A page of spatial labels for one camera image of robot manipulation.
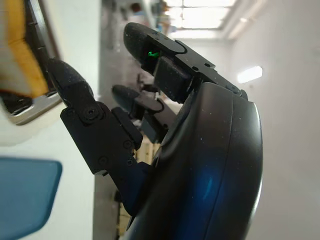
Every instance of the white wall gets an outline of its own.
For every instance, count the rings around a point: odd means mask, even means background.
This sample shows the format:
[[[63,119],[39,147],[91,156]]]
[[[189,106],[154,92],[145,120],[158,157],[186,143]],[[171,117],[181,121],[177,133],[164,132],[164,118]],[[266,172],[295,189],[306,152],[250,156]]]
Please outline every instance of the white wall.
[[[225,79],[230,77],[230,43],[205,39],[181,39],[181,42],[214,64],[215,70]]]
[[[61,58],[79,71],[96,94],[101,1],[43,0],[43,3]],[[0,155],[57,160],[63,167],[47,223],[39,231],[24,237],[25,240],[92,239],[94,176],[59,119],[62,108],[59,105],[23,126],[12,125],[0,111],[1,138],[24,140],[19,140],[17,145],[0,146]]]
[[[248,240],[320,239],[320,1],[270,0],[234,44],[230,76],[262,66],[237,84],[257,104],[264,172]]]

